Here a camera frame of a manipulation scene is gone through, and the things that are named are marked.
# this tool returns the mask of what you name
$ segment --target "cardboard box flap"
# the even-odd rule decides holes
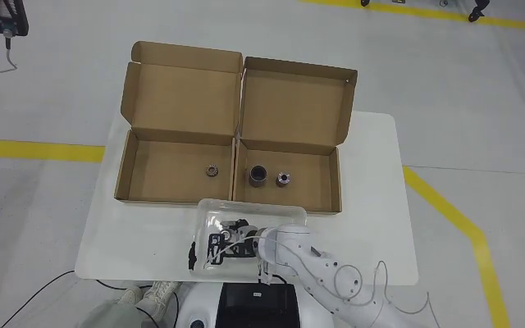
[[[210,134],[230,142],[239,121],[239,52],[140,41],[131,58],[121,114],[133,131]]]
[[[241,73],[240,52],[138,41],[131,49],[131,60],[143,64],[184,67],[196,70]]]
[[[305,64],[296,61],[280,61],[257,57],[246,57],[244,67],[256,71],[272,71],[294,75],[324,77],[334,80],[348,80],[353,86],[357,83],[358,72],[348,68]]]
[[[357,71],[247,57],[241,137],[336,146],[348,134]]]

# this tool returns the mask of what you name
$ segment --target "gray floor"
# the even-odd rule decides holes
[[[294,0],[25,5],[30,36],[13,40],[12,50],[20,69],[0,75],[0,139],[104,145],[139,39],[357,69],[354,109],[395,118],[403,163],[485,231],[511,323],[525,321],[523,30]],[[444,10],[473,5],[451,1]],[[488,13],[525,20],[525,3],[492,3]],[[72,270],[97,174],[98,164],[0,158],[0,322]],[[441,327],[490,327],[470,243],[407,193],[420,281],[392,288],[394,300],[417,308],[429,290]],[[71,275],[11,326],[74,326],[118,295]],[[428,312],[418,321],[433,326]]]

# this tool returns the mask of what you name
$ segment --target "yellow tape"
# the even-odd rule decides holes
[[[390,5],[386,3],[377,3],[370,1],[366,7],[361,6],[359,0],[300,0],[301,2],[316,3],[320,5],[330,5],[339,7],[350,7],[353,9],[365,9],[370,11],[382,11],[392,14],[410,15],[422,18],[432,18],[436,20],[462,21],[468,23],[468,15],[459,14],[450,11],[437,11],[433,9],[423,9],[400,5]],[[480,17],[474,24],[494,25],[500,27],[509,27],[514,29],[525,29],[525,21],[506,20],[502,18]]]
[[[104,146],[0,140],[0,157],[100,163],[103,156]]]
[[[101,162],[103,155],[104,146],[0,140],[0,157]],[[465,215],[447,202],[410,168],[405,166],[403,172],[405,183],[468,237],[474,249],[477,269],[482,278],[482,286],[491,312],[493,326],[495,328],[510,328],[503,294],[500,290],[500,284],[492,263],[491,252],[483,231],[479,230]]]
[[[439,213],[452,223],[457,229],[463,232],[474,249],[474,257],[477,262],[477,269],[482,278],[483,290],[486,302],[492,317],[492,325],[495,328],[510,328],[509,318],[500,290],[497,274],[492,263],[491,252],[486,241],[485,234],[476,227],[465,215],[456,207],[447,202],[438,194],[427,182],[421,179],[414,171],[408,167],[403,168],[404,181],[412,187],[421,197],[429,202]]]

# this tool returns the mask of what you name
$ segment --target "cardboard box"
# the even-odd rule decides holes
[[[235,155],[233,200],[341,212],[337,145],[348,134],[357,71],[247,57]],[[254,165],[263,187],[249,185]],[[285,188],[279,172],[289,173]]]
[[[231,199],[242,55],[138,42],[131,60],[121,103],[131,130],[115,198]],[[218,166],[218,176],[206,176],[210,164]]]

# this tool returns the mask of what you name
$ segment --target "clear plastic tray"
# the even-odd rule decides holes
[[[306,211],[302,207],[229,202],[203,199],[197,207],[197,226],[194,235],[197,262],[193,274],[212,276],[214,279],[256,280],[258,259],[256,257],[226,257],[221,265],[206,264],[208,261],[208,240],[210,234],[220,234],[225,228],[223,222],[246,220],[258,229],[279,226],[285,223],[306,225]]]

